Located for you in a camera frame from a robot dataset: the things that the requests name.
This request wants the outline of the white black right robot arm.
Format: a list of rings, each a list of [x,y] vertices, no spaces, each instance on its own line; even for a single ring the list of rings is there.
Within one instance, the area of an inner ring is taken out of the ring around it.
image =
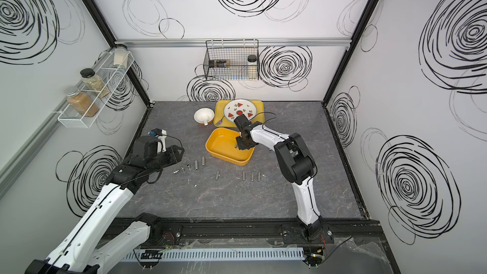
[[[280,171],[294,190],[301,237],[314,241],[323,225],[313,186],[317,165],[301,135],[279,133],[263,123],[252,123],[244,115],[236,117],[234,124],[240,133],[236,138],[239,149],[264,145],[275,152]]]

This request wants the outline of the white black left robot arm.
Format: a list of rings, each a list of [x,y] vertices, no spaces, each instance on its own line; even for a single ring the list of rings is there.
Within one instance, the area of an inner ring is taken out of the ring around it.
[[[161,175],[182,161],[182,144],[166,147],[161,135],[141,136],[132,152],[115,167],[98,197],[68,236],[43,260],[33,260],[26,273],[108,273],[123,257],[142,244],[158,244],[165,233],[160,217],[143,213],[123,232],[98,247],[120,210],[150,175]]]

